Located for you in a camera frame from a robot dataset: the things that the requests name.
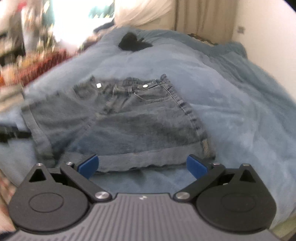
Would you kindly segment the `blue denim shorts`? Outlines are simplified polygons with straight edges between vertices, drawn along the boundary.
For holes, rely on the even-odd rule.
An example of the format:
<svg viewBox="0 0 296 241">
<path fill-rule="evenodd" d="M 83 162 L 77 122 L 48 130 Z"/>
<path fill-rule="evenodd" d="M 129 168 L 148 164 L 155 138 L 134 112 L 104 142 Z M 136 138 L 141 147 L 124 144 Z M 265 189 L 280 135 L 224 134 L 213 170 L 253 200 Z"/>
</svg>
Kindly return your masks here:
<svg viewBox="0 0 296 241">
<path fill-rule="evenodd" d="M 89 81 L 22 109 L 36 156 L 53 167 L 99 158 L 99 171 L 179 165 L 190 154 L 215 156 L 192 107 L 159 79 Z"/>
</svg>

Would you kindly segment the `red patterned tablecloth table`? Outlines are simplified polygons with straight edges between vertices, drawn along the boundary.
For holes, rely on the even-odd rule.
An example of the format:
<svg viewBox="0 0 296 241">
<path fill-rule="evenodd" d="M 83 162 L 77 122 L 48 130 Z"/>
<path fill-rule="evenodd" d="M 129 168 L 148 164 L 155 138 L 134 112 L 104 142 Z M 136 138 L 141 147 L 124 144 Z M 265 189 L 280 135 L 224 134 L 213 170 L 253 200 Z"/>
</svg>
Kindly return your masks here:
<svg viewBox="0 0 296 241">
<path fill-rule="evenodd" d="M 22 85 L 26 86 L 35 79 L 45 74 L 55 66 L 74 57 L 65 49 L 33 52 L 27 57 L 18 56 L 16 63 L 1 67 L 1 87 Z"/>
</svg>

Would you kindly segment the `black garment on bed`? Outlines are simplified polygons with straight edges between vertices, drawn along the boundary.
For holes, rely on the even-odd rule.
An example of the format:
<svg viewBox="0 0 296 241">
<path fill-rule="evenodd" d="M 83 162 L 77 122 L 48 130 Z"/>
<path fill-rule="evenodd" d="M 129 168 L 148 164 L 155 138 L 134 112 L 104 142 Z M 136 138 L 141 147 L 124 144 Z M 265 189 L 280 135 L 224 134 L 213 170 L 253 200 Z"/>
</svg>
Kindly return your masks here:
<svg viewBox="0 0 296 241">
<path fill-rule="evenodd" d="M 122 51 L 132 52 L 137 52 L 152 46 L 153 45 L 151 43 L 145 42 L 144 38 L 138 39 L 137 36 L 132 32 L 126 33 L 122 37 L 121 42 L 118 44 L 118 47 Z"/>
</svg>

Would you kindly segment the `beige curtain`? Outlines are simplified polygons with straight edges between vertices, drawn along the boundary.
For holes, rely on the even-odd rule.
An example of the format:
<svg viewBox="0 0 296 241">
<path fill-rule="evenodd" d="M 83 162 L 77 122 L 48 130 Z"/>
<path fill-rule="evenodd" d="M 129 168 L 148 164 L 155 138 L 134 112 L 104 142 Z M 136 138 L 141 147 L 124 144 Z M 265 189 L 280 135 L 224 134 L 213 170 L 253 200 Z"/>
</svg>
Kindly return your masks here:
<svg viewBox="0 0 296 241">
<path fill-rule="evenodd" d="M 195 34 L 212 43 L 231 41 L 238 1 L 193 0 L 175 1 L 174 30 Z"/>
</svg>

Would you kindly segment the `white sheer curtain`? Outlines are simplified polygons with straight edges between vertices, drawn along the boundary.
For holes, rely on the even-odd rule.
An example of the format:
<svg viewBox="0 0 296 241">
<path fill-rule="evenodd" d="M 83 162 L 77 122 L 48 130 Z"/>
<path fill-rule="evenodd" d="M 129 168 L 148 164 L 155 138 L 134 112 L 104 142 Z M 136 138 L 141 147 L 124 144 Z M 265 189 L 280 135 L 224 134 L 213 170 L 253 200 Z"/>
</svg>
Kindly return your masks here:
<svg viewBox="0 0 296 241">
<path fill-rule="evenodd" d="M 142 30 L 172 30 L 175 1 L 115 1 L 114 22 L 117 27 L 131 26 Z"/>
</svg>

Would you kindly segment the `wall outlet plate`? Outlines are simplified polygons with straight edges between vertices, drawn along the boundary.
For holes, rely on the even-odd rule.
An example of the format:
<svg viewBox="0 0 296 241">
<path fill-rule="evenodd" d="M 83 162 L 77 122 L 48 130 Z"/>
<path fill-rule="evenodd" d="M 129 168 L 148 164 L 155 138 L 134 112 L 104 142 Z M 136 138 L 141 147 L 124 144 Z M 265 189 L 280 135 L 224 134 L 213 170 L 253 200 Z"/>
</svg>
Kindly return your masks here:
<svg viewBox="0 0 296 241">
<path fill-rule="evenodd" d="M 243 26 L 238 26 L 237 33 L 244 34 L 245 28 Z"/>
</svg>

